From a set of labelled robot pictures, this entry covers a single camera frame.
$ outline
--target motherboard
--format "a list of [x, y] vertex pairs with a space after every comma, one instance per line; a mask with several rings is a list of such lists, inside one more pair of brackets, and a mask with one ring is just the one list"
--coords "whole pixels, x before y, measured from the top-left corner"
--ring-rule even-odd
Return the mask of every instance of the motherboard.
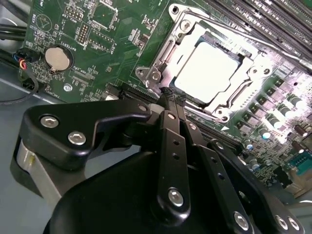
[[24, 47], [42, 56], [29, 67], [50, 95], [109, 100], [126, 84], [156, 100], [171, 87], [188, 118], [244, 146], [241, 160], [267, 186], [312, 189], [311, 70], [211, 22], [312, 60], [301, 1], [34, 0], [29, 20]]

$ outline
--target connector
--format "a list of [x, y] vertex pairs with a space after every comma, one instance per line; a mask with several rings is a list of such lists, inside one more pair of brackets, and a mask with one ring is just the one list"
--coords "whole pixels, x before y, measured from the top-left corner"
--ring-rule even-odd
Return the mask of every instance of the connector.
[[40, 60], [42, 54], [38, 51], [34, 51], [28, 48], [21, 48], [14, 53], [14, 56], [18, 59], [24, 59], [26, 62], [32, 63]]

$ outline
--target triangle symbol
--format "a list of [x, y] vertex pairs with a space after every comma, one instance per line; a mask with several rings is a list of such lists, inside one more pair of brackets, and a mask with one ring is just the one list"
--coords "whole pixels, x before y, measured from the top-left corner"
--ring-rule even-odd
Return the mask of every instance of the triangle symbol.
[[229, 130], [229, 128], [226, 127], [226, 126], [224, 126], [224, 127], [221, 129], [221, 131], [226, 131], [226, 130]]

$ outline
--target silver screw head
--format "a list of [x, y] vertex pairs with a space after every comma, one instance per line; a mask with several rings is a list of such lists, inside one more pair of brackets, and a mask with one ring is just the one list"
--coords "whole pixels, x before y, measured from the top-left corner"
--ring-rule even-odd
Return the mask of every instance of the silver screw head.
[[83, 145], [86, 143], [87, 139], [85, 135], [81, 132], [72, 132], [68, 135], [68, 140], [74, 145]]
[[196, 128], [196, 125], [193, 124], [193, 123], [190, 123], [190, 127], [191, 127], [193, 130], [196, 130], [196, 129], [197, 129], [197, 128]]
[[64, 87], [63, 87], [64, 91], [66, 92], [70, 92], [73, 90], [73, 87], [70, 85], [70, 84], [64, 84]]
[[292, 218], [288, 217], [289, 222], [291, 223], [292, 227], [295, 228], [297, 231], [300, 230], [299, 225], [294, 221]]
[[175, 117], [174, 115], [172, 115], [172, 114], [168, 114], [168, 117], [169, 117], [170, 119], [176, 119], [176, 117]]
[[284, 230], [288, 230], [288, 225], [287, 223], [278, 215], [275, 216], [276, 221], [278, 222], [278, 224], [284, 229]]
[[224, 150], [224, 147], [223, 147], [223, 145], [221, 145], [220, 142], [217, 142], [216, 145], [217, 145], [217, 147], [219, 147], [219, 149]]
[[188, 32], [191, 27], [191, 22], [187, 19], [183, 20], [180, 24], [180, 28], [183, 32]]
[[56, 128], [59, 125], [59, 121], [52, 116], [42, 117], [40, 123], [46, 128]]
[[247, 231], [249, 229], [249, 224], [245, 217], [241, 215], [239, 212], [235, 211], [234, 212], [234, 219], [235, 222], [243, 229], [244, 231]]
[[183, 205], [183, 196], [182, 194], [176, 190], [176, 189], [171, 189], [168, 192], [168, 198], [169, 200], [172, 202], [172, 204], [174, 204], [175, 206], [182, 206]]
[[142, 111], [147, 111], [146, 107], [145, 106], [142, 106], [142, 105], [139, 105], [138, 108]]
[[158, 79], [160, 78], [159, 73], [158, 73], [158, 72], [153, 72], [152, 78], [153, 78], [154, 80], [158, 80]]

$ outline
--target electrolytic capacitor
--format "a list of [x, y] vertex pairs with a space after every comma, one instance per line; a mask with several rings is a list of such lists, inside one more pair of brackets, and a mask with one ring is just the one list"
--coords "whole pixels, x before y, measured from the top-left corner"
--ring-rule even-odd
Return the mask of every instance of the electrolytic capacitor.
[[269, 133], [269, 131], [265, 128], [261, 128], [258, 132], [259, 132], [260, 136], [265, 140], [267, 140], [271, 137], [271, 133]]
[[279, 121], [276, 117], [272, 117], [269, 120], [270, 124], [275, 128], [275, 129], [279, 129], [283, 126], [282, 122]]
[[299, 154], [304, 152], [304, 148], [297, 141], [293, 141], [292, 146]]
[[257, 159], [252, 159], [252, 160], [250, 160], [250, 161], [249, 161], [249, 165], [251, 166], [251, 168], [252, 168], [253, 170], [256, 170], [256, 169], [258, 169], [258, 168], [260, 167], [260, 165], [259, 165]]
[[280, 113], [282, 113], [283, 116], [285, 116], [286, 118], [291, 118], [293, 117], [293, 111], [291, 111], [288, 107], [283, 107], [280, 110]]
[[296, 125], [294, 130], [302, 137], [306, 137], [308, 135], [307, 131], [304, 130], [300, 125]]
[[294, 105], [296, 108], [302, 108], [305, 106], [304, 101], [298, 97], [293, 97], [290, 99], [290, 101], [291, 101], [291, 104]]
[[245, 145], [247, 150], [252, 150], [254, 148], [254, 146], [250, 140], [245, 140], [244, 145]]

